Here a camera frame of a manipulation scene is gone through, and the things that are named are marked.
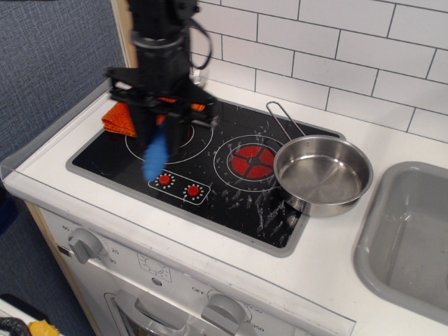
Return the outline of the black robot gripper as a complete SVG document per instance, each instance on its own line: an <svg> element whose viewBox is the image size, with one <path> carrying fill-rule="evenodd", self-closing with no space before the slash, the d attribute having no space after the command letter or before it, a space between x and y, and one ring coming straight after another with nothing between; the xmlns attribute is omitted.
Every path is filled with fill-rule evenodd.
<svg viewBox="0 0 448 336"><path fill-rule="evenodd" d="M165 115L164 131L169 157L177 155L188 137L192 122L215 127L216 98L190 79L194 67L189 40L134 40L137 68L109 67L111 98L129 106L129 114L140 147L152 144L158 126L156 115ZM177 99L174 104L159 97ZM204 104L203 112L193 111L192 103Z"/></svg>

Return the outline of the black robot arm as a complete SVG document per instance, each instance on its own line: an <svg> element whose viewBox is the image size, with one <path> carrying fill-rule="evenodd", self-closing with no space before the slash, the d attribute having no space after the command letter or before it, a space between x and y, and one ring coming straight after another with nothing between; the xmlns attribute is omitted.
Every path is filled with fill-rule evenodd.
<svg viewBox="0 0 448 336"><path fill-rule="evenodd" d="M212 128L218 116L216 98L193 83L195 65L190 30L205 30L193 19L196 1L130 1L136 47L135 68L110 68L111 97L128 105L145 161L167 162L178 153L191 123Z"/></svg>

